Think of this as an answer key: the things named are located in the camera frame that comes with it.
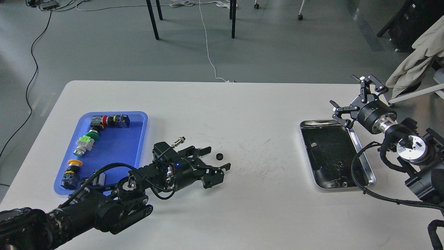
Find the robotic arm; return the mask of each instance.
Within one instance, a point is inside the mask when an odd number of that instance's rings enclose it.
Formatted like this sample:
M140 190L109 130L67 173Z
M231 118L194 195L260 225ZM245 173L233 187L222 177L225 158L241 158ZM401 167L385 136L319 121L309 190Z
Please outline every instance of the robotic arm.
M419 136L417 122L411 118L396 121L396 112L384 104L379 96L388 89L374 76L357 78L361 84L361 93L350 104L340 107L336 102L330 101L334 106L332 118L346 128L352 128L353 123L358 121L371 134L384 134L383 142L371 144L358 152L357 157L366 149L380 146L380 158L389 168L408 174L409 178L405 185L422 201L404 201L391 199L378 195L362 185L356 179L354 181L364 194L375 198L395 202L408 206L428 207L444 211L444 138L432 129L427 129L426 134ZM371 93L370 85L375 85L375 92ZM344 119L342 115L348 114L351 119ZM400 165L391 163L387 157L387 151L396 152ZM434 249L443 249L436 234L436 228L444 226L444 221L434 220L430 223L428 230Z
M49 213L39 209L22 208L0 213L0 249L46 250L55 249L91 228L118 234L153 211L148 204L145 189L151 188L161 199L169 199L178 190L197 180L204 188L223 182L221 167L206 165L200 157L211 152L211 147L197 149L190 146L181 151L173 148L185 141L179 138L168 146L166 142L154 145L151 164L136 169L123 163L112 163L96 171L69 199ZM115 167L131 170L118 183L91 186L101 173ZM161 197L159 192L171 192Z

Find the blue tray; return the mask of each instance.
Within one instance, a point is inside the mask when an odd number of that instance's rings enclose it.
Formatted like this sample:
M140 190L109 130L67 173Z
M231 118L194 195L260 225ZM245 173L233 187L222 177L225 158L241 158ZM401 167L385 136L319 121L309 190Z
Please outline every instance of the blue tray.
M130 118L128 128L106 127L104 130L99 131L99 139L94 142L91 151L87 151L81 158L72 153L77 147L75 144L77 140L89 131L89 123L93 116L113 116L116 114L128 115ZM74 192L74 190L66 190L60 186L63 174L66 168L68 168L67 162L71 159L78 159L83 162L83 166L80 167L80 171L77 173L80 179L90 177L99 168L113 162L126 163L138 168L147 122L147 114L141 111L91 112L84 114L77 123L65 157L60 165L59 172L54 181L54 191L58 194L71 194ZM128 175L128 171L129 169L126 167L108 170L105 172L105 185L117 183Z

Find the white cable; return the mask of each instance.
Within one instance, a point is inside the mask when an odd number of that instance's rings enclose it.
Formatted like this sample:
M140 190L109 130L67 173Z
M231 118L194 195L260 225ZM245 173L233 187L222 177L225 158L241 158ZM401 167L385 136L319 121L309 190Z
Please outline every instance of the white cable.
M226 0L228 3L224 3L222 1L211 1L211 2L200 2L199 3L195 3L193 1L179 1L179 0L170 0L171 4L161 4L160 6L170 6L171 8L177 8L177 7L181 7L181 6L187 6L187 7L191 7L194 5L204 5L204 4L216 4L217 7L219 8L227 8L230 9L230 2L229 0ZM111 8L124 8L124 7L146 7L146 5L125 5L125 6L113 6L113 7L107 7L107 8L100 8L100 9L79 9L78 4L75 6L75 8L77 10L80 11L97 11L97 10L104 10L104 9L111 9Z
M194 5L205 5L205 4L216 4L217 7L219 8L227 8L230 9L230 0L226 0L228 3L224 3L223 1L211 1L211 2L201 2L199 0L198 3L193 2L193 1L179 1L179 0L170 0L172 3L170 4L171 8L177 8L177 7L181 7L181 6L187 6L187 7L191 7Z
M226 81L225 79L223 79L223 78L217 76L217 74L216 74L216 68L215 68L215 66L213 65L213 63L211 62L211 59L210 59L210 52L208 51L208 37L207 37L207 35L206 35L205 23L203 22L202 10L200 9L200 0L199 0L199 11L200 11L200 17L201 17L201 19L202 19L203 28L204 28L204 30L205 30L206 55L208 56L208 61L210 61L211 66L213 66L213 68L214 68L214 77L215 77L216 79L221 79L221 80L223 80L224 82L228 82L228 81Z

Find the beige cloth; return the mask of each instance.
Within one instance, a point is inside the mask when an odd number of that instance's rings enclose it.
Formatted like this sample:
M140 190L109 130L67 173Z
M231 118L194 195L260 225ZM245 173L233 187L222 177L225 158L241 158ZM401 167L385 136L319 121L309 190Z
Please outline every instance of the beige cloth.
M444 57L444 16L422 34L412 45L415 49L385 83L393 88L395 98L408 87L417 84L435 56Z

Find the black cabinet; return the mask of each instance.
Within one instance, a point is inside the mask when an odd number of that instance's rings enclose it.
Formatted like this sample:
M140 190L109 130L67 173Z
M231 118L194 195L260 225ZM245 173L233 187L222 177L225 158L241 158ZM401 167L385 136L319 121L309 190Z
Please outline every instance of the black cabinet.
M377 36L388 31L395 51L411 52L418 37L443 15L444 0L408 0Z

